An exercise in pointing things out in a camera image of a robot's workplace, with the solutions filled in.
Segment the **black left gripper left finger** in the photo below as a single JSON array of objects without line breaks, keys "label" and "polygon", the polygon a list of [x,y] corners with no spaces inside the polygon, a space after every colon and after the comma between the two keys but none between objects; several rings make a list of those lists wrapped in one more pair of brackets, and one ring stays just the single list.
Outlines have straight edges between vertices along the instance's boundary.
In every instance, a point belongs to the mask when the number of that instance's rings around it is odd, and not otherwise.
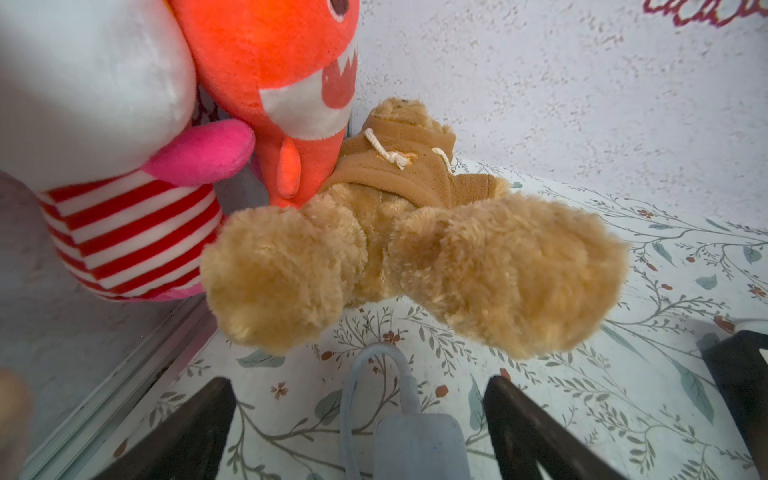
[{"label": "black left gripper left finger", "polygon": [[95,480],[214,479],[235,408],[231,381],[213,378]]}]

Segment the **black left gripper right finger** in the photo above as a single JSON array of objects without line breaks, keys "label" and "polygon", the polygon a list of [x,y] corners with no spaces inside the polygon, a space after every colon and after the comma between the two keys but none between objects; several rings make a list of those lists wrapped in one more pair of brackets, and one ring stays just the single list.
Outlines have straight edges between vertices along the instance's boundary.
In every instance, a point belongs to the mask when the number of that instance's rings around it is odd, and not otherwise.
[{"label": "black left gripper right finger", "polygon": [[505,480],[625,479],[502,376],[489,379],[483,410]]}]

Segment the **light blue power strip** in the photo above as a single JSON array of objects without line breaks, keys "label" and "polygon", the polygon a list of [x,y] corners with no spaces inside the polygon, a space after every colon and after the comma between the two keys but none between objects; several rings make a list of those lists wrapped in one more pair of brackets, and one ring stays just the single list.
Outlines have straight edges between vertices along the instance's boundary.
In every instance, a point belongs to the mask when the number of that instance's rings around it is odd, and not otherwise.
[{"label": "light blue power strip", "polygon": [[463,433],[447,414],[397,414],[374,433],[375,480],[469,480]]}]

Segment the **striped black white object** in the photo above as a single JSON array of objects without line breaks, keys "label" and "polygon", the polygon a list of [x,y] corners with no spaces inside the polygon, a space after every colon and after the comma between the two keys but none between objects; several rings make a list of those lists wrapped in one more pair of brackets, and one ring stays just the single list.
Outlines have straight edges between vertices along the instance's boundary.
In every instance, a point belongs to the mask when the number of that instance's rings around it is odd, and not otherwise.
[{"label": "striped black white object", "polygon": [[740,331],[702,351],[702,358],[753,458],[767,478],[767,335]]}]

